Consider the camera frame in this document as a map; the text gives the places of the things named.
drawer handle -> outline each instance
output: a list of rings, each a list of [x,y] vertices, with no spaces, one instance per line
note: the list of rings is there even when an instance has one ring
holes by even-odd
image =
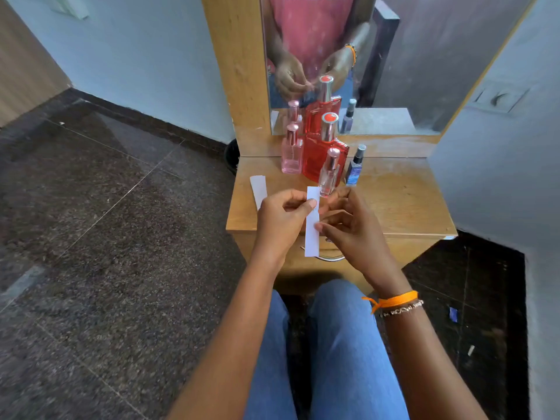
[[[325,257],[325,256],[316,256],[315,258],[320,259],[321,261],[326,261],[326,262],[336,262],[336,261],[342,261],[344,259],[344,255],[337,256],[336,258],[328,258],[328,257]]]

wooden mirror frame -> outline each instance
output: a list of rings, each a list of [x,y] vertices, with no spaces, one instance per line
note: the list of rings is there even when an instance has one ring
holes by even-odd
[[[435,135],[354,135],[339,139],[354,154],[367,145],[368,157],[427,157],[470,99],[486,72],[525,19],[536,0],[530,0],[507,38],[483,70],[444,130]],[[280,156],[282,136],[272,135],[267,67],[260,0],[202,0],[223,89],[241,156]]]

floor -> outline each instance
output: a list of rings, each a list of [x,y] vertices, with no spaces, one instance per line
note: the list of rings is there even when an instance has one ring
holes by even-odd
[[[2,419],[163,418],[245,265],[223,146],[82,96],[0,132]],[[493,419],[511,397],[510,252],[461,235],[405,268]]]

mirror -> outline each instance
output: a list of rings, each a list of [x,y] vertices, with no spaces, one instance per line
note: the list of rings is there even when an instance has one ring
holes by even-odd
[[[327,109],[341,134],[441,133],[529,1],[261,0],[272,133],[295,104],[305,129]]]

reflected orange wristband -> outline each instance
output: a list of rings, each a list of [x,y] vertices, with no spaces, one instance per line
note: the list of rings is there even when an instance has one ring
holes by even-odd
[[[362,299],[374,304],[373,308],[371,309],[371,313],[373,314],[375,311],[377,311],[378,308],[390,308],[391,306],[399,306],[403,303],[414,301],[415,299],[418,299],[418,292],[416,290],[412,290],[410,292],[403,293],[402,295],[394,296],[389,299],[379,299],[379,302],[376,302],[372,298],[368,298],[366,296],[363,296]]]
[[[352,67],[354,67],[356,65],[356,49],[352,44],[346,44],[344,47],[348,47],[350,48],[350,50],[352,50],[352,58],[354,60],[354,63],[352,63]]]

